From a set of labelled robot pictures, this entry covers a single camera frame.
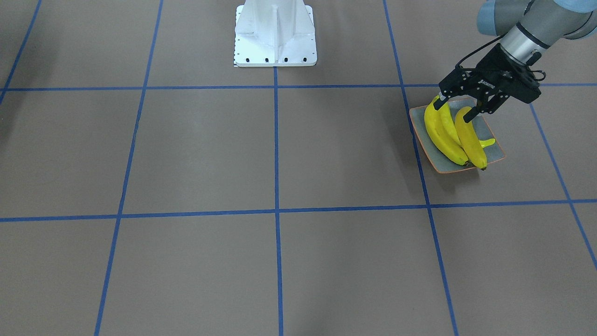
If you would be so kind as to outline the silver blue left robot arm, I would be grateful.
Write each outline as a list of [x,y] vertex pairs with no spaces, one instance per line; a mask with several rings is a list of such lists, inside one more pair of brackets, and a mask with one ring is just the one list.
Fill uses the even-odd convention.
[[466,122],[480,113],[494,113],[509,98],[530,104],[540,92],[532,70],[541,57],[564,38],[579,40],[596,32],[594,0],[488,0],[479,10],[480,33],[493,35],[490,51],[473,68],[457,63],[439,83],[433,103],[440,109],[450,98],[471,96],[476,105]]

